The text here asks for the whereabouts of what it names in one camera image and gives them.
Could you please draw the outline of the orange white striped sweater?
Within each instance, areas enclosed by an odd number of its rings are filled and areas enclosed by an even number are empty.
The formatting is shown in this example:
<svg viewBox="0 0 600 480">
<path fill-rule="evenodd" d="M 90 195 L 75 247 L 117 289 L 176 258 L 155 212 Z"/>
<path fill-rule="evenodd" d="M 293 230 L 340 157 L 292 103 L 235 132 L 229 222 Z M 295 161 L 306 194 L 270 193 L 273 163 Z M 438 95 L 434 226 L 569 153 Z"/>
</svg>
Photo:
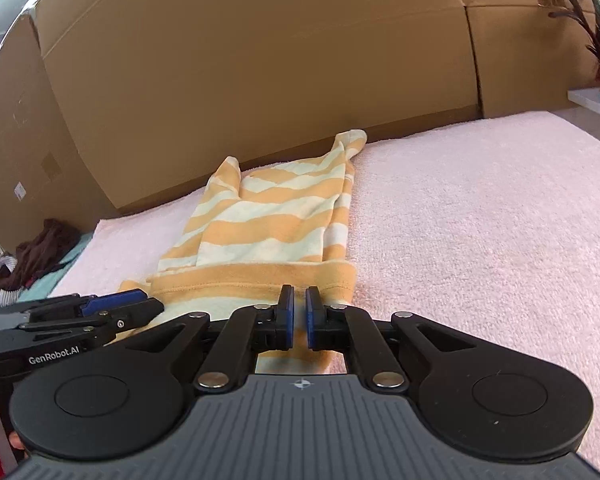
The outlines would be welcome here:
<svg viewBox="0 0 600 480">
<path fill-rule="evenodd" d="M 315 286 L 325 304 L 350 304 L 356 270 L 347 259 L 355 168 L 365 131 L 335 136 L 330 150 L 314 158 L 243 174 L 228 156 L 209 178 L 181 237 L 124 292 L 140 289 L 162 302 L 155 318 L 165 323 L 190 311 L 225 320 L 240 307 L 274 304 L 285 285 L 294 288 L 291 350 L 268 351 L 260 373 L 323 374 L 334 355 L 312 351 L 303 325 L 304 292 Z"/>
</svg>

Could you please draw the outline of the teal folded cloth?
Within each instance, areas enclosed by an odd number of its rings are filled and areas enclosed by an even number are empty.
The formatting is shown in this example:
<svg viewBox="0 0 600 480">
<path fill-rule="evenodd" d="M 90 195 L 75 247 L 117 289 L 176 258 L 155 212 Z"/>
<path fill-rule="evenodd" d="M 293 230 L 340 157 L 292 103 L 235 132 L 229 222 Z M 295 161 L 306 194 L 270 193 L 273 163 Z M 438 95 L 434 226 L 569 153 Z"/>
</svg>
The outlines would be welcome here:
<svg viewBox="0 0 600 480">
<path fill-rule="evenodd" d="M 43 275 L 42 278 L 36 280 L 29 288 L 23 289 L 18 297 L 18 302 L 40 300 L 50 296 L 50 293 L 69 272 L 82 252 L 84 252 L 92 237 L 92 233 L 82 235 L 78 244 L 64 255 L 64 258 L 60 260 L 60 263 L 58 263 L 58 266 L 52 272 Z"/>
</svg>

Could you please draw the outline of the dark brown garment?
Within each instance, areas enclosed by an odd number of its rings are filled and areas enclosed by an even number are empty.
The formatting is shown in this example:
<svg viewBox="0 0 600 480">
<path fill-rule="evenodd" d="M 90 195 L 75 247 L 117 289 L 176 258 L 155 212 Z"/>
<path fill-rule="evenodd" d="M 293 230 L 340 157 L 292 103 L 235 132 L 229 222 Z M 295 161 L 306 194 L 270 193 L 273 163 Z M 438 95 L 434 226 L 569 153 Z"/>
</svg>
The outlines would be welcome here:
<svg viewBox="0 0 600 480">
<path fill-rule="evenodd" d="M 78 244 L 81 236 L 77 228 L 66 222 L 45 219 L 42 231 L 33 240 L 17 246 L 16 267 L 8 278 L 0 279 L 0 288 L 29 288 L 43 275 L 52 272 L 64 255 Z"/>
</svg>

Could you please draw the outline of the small white label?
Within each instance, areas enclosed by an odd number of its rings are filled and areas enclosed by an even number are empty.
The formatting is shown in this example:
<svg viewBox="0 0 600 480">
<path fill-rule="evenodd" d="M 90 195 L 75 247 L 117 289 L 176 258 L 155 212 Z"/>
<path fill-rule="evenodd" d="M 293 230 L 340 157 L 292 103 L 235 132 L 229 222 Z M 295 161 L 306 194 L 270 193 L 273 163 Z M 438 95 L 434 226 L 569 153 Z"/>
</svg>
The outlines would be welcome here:
<svg viewBox="0 0 600 480">
<path fill-rule="evenodd" d="M 27 195 L 27 191 L 21 182 L 18 182 L 15 186 L 14 193 L 18 200 L 23 200 Z"/>
</svg>

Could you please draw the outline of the left cardboard box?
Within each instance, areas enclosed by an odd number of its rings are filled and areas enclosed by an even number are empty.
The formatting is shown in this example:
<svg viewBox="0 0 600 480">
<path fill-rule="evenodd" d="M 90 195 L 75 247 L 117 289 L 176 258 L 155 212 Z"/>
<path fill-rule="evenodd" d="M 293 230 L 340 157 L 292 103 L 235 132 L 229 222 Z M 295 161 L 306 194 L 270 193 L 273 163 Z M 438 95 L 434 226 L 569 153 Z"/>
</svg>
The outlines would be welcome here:
<svg viewBox="0 0 600 480">
<path fill-rule="evenodd" d="M 14 188 L 21 182 L 23 200 Z M 53 94 L 29 15 L 0 47 L 0 244 L 12 252 L 45 219 L 83 232 L 118 214 L 86 168 Z"/>
</svg>

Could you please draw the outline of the pink towel mat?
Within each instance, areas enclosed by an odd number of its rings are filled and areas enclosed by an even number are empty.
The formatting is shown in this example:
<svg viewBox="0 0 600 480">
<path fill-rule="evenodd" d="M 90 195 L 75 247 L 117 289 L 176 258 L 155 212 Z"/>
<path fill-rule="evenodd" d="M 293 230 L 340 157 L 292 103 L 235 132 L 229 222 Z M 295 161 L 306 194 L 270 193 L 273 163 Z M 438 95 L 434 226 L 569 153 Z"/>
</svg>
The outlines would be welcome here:
<svg viewBox="0 0 600 480">
<path fill-rule="evenodd" d="M 600 470 L 600 140 L 527 113 L 367 144 L 354 159 L 354 303 L 559 364 L 590 388 Z"/>
</svg>

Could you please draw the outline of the large centre cardboard box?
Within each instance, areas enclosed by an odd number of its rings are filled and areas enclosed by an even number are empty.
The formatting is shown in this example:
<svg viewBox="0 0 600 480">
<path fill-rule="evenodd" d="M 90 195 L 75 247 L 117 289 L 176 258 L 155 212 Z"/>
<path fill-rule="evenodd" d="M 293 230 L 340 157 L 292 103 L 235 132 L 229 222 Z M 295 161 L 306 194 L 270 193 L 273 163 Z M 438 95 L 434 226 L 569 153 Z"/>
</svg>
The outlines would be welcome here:
<svg viewBox="0 0 600 480">
<path fill-rule="evenodd" d="M 463 0 L 36 0 L 85 165 L 126 208 L 353 128 L 478 113 Z"/>
</svg>

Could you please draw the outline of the right lower cardboard box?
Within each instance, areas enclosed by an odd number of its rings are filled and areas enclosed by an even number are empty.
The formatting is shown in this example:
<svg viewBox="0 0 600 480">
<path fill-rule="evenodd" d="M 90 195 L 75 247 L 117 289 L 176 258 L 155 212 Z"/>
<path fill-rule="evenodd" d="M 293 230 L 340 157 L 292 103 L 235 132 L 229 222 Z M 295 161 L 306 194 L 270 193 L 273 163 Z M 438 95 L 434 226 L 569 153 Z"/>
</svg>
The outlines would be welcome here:
<svg viewBox="0 0 600 480">
<path fill-rule="evenodd" d="M 562 110 L 572 89 L 596 85 L 584 29 L 542 6 L 466 9 L 483 116 Z"/>
</svg>

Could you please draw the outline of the white side table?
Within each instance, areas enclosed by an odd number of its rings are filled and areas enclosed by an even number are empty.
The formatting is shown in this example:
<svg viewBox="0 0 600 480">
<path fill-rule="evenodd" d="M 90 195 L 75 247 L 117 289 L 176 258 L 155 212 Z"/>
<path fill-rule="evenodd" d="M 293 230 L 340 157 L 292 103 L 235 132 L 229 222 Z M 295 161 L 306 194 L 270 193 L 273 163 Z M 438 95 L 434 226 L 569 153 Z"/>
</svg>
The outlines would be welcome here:
<svg viewBox="0 0 600 480">
<path fill-rule="evenodd" d="M 569 90 L 567 98 L 570 102 L 600 115 L 600 89 L 586 88 L 578 90 Z"/>
</svg>

